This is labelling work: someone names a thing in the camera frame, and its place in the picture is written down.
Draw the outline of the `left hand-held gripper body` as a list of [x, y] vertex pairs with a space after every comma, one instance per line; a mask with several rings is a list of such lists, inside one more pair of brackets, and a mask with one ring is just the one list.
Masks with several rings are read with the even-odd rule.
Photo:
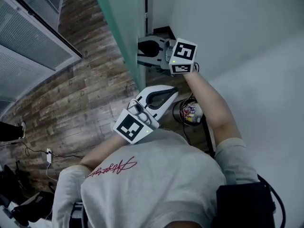
[[159, 126], [158, 121], [136, 99], [132, 99], [127, 109], [122, 110], [113, 130], [130, 144], [135, 144]]

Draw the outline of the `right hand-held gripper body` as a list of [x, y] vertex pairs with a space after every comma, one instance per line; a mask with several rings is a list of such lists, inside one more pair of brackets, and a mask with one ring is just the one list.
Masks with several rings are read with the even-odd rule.
[[181, 38], [165, 40], [161, 69], [171, 75], [192, 73], [197, 48], [197, 44]]

